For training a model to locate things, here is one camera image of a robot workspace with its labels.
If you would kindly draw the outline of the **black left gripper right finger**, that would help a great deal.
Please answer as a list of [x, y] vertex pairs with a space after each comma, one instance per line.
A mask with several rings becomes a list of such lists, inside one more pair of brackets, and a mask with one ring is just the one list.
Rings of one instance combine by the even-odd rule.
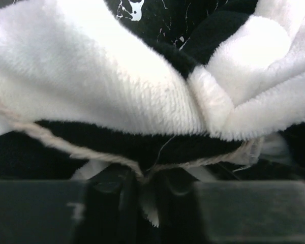
[[162, 243], [305, 243], [305, 182], [192, 180], [159, 173]]

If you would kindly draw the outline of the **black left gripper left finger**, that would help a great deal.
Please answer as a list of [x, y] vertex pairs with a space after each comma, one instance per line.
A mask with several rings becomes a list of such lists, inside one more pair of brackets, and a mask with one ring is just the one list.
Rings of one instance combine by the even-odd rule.
[[136, 178], [0, 180], [0, 243], [135, 243]]

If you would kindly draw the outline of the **black white striped pillowcase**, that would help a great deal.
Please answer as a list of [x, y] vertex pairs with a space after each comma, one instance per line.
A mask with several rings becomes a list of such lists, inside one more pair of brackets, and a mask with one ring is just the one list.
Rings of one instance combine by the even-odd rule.
[[146, 1], [0, 8], [0, 178], [297, 161], [305, 1], [230, 1], [180, 48], [143, 35], [149, 14]]

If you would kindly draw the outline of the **white pillow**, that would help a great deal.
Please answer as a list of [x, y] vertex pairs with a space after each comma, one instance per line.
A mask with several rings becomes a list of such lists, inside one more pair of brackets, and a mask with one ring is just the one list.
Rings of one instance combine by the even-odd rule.
[[[293, 158], [289, 151], [288, 143], [279, 134], [271, 134], [266, 136], [263, 144], [258, 148], [259, 159], [270, 160], [276, 163], [282, 163], [289, 166], [293, 165]], [[110, 164], [99, 160], [89, 160], [82, 167], [77, 169], [72, 175], [74, 180], [88, 180], [99, 174]], [[202, 166], [193, 167], [186, 170], [190, 175], [196, 176], [198, 180], [207, 182], [214, 180], [211, 173], [203, 169]], [[155, 191], [152, 187], [146, 187], [143, 193], [139, 194], [139, 205], [142, 209], [143, 216], [154, 227], [159, 227], [159, 217], [157, 213]]]

